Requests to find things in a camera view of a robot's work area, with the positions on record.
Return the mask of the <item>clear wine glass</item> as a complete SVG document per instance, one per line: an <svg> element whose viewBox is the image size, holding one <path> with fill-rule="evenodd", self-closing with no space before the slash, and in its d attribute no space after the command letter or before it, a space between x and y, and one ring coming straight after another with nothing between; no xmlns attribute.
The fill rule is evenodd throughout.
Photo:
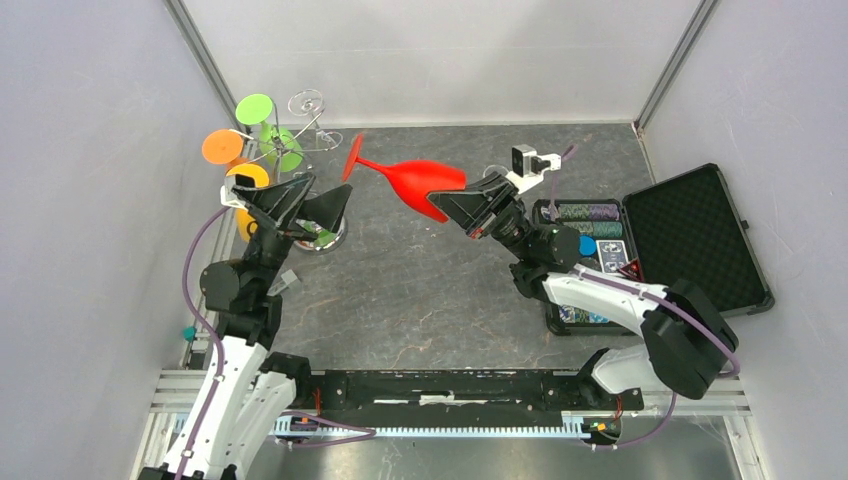
<svg viewBox="0 0 848 480"><path fill-rule="evenodd" d="M292 115L307 119L306 124L293 134L293 140L298 140L307 131L313 131L316 137L314 152L331 151L341 145L343 141L341 133L325 130L319 124L319 119L326 109L321 92L315 89L301 90L289 99L287 108Z"/></svg>
<svg viewBox="0 0 848 480"><path fill-rule="evenodd" d="M484 169L482 178L486 179L492 175L506 176L509 172L510 170L503 165L492 164Z"/></svg>

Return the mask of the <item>red wine glass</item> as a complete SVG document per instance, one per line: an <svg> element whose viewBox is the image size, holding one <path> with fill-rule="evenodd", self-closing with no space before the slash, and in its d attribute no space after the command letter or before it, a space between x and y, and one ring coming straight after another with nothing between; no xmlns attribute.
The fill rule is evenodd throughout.
<svg viewBox="0 0 848 480"><path fill-rule="evenodd" d="M439 223L448 221L448 216L428 198L433 192L462 191L467 185L463 170L432 160L406 160L393 165L379 164L361 156L364 141L362 133L352 142L342 181L346 182L355 165L360 164L381 173L390 183L396 195L411 209Z"/></svg>

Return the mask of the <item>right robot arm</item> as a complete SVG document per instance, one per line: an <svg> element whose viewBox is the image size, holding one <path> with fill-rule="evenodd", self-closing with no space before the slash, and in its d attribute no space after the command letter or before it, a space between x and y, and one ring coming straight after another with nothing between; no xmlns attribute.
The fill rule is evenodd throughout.
<svg viewBox="0 0 848 480"><path fill-rule="evenodd" d="M699 400L716 379L740 373L738 339L696 284L648 284L582 264L579 232L534 221L499 175L427 198L469 237L490 236L516 257L510 272L524 297L599 314L640 338L626 349L600 349L583 365L577 392L585 405L602 408L648 386Z"/></svg>

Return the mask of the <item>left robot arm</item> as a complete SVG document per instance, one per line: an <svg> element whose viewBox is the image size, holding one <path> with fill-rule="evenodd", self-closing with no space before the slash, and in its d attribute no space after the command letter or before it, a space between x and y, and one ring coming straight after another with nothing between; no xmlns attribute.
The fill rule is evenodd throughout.
<svg viewBox="0 0 848 480"><path fill-rule="evenodd" d="M158 466L144 467L141 479L243 479L288 407L306 405L314 394L307 358L274 353L282 298L271 291L292 246L317 235L311 221L336 233L343 223L352 186L343 183L310 193L310 173L259 186L244 174L225 179L221 211L244 211L258 225L243 255L209 264L199 287L206 309L218 315L208 331L212 354L183 430Z"/></svg>

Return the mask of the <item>yellow wine glass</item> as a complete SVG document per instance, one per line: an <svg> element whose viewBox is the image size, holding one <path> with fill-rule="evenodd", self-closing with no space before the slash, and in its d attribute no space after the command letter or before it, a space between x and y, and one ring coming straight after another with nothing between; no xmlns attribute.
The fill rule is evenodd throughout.
<svg viewBox="0 0 848 480"><path fill-rule="evenodd" d="M256 163L242 163L230 168L226 172L227 176L235 176L235 175L243 175L254 181L254 185L257 188L264 188L270 185L270 176L268 172L260 165ZM235 209L235 220L237 224L237 231L244 242L248 242L250 240L250 232L248 230L249 225L254 221L254 219L248 214L246 210L243 209Z"/></svg>

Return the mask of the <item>green wine glass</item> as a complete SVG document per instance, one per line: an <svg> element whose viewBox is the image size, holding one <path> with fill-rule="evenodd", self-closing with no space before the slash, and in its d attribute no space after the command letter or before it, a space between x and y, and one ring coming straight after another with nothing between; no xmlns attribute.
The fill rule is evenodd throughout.
<svg viewBox="0 0 848 480"><path fill-rule="evenodd" d="M266 94L254 93L240 100L236 119L245 126L258 126L255 138L259 160L265 161L274 174L291 172L303 161L303 149L293 140L289 129L278 123L275 102Z"/></svg>

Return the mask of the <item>chrome wine glass rack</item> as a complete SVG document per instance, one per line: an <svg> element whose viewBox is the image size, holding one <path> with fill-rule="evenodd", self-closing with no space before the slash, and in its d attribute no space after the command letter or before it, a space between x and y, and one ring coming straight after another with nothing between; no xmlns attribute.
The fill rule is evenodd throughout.
<svg viewBox="0 0 848 480"><path fill-rule="evenodd" d="M338 131L324 130L312 124L297 133L269 122L260 124L259 134L242 135L249 162L258 162L269 174L272 184L282 183L313 169L310 156L338 148L344 139ZM338 248L345 239L346 220L337 233L312 220L297 219L296 225L307 232L294 247L307 254L325 254Z"/></svg>

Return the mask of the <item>orange wine glass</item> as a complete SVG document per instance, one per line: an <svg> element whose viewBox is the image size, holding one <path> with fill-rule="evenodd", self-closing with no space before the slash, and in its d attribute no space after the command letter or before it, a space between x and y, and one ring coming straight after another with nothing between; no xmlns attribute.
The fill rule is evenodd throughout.
<svg viewBox="0 0 848 480"><path fill-rule="evenodd" d="M245 138L239 132L219 129L204 139L201 153L208 163L231 168L247 162L242 155L244 146Z"/></svg>

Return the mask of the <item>clear wine glass on rack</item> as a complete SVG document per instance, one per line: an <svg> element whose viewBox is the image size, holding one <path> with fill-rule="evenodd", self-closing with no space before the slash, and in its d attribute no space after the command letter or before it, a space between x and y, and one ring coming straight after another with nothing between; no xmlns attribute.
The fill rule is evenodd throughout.
<svg viewBox="0 0 848 480"><path fill-rule="evenodd" d="M287 108L292 115L307 119L306 124L293 134L293 140L298 140L307 131L313 131L316 137L314 152L331 151L341 145L343 141L341 133L325 130L319 124L319 119L326 109L321 92L315 89L301 90L289 99Z"/></svg>

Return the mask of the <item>blue round dealer chip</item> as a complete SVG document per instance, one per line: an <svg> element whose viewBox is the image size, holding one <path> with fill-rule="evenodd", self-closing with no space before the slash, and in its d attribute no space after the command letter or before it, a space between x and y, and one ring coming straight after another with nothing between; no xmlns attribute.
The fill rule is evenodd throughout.
<svg viewBox="0 0 848 480"><path fill-rule="evenodd" d="M597 244L594 238L588 235L579 236L579 254L583 257L592 257L597 252Z"/></svg>

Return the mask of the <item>blue playing card deck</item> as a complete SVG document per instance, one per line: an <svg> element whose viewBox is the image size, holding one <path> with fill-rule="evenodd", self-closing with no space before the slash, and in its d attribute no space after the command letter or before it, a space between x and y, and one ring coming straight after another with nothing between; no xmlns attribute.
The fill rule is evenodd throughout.
<svg viewBox="0 0 848 480"><path fill-rule="evenodd" d="M623 240L597 240L596 248L603 273L617 273L630 261Z"/></svg>

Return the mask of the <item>black poker chip case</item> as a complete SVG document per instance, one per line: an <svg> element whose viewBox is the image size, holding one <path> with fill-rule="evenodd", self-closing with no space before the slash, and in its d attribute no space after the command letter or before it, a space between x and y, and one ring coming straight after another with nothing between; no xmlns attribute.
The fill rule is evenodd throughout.
<svg viewBox="0 0 848 480"><path fill-rule="evenodd" d="M692 281L724 317L759 314L775 304L748 239L748 224L714 163L620 200L540 199L532 217L595 241L623 240L630 261L612 275L663 285ZM597 252L581 257L601 271Z"/></svg>

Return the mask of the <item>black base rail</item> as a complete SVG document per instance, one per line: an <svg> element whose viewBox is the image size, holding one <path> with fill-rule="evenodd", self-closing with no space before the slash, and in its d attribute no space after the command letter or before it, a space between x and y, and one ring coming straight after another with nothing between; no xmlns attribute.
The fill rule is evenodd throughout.
<svg viewBox="0 0 848 480"><path fill-rule="evenodd" d="M298 357L291 409L366 428L557 427L564 412L639 412L642 392L605 393L587 368L312 370Z"/></svg>

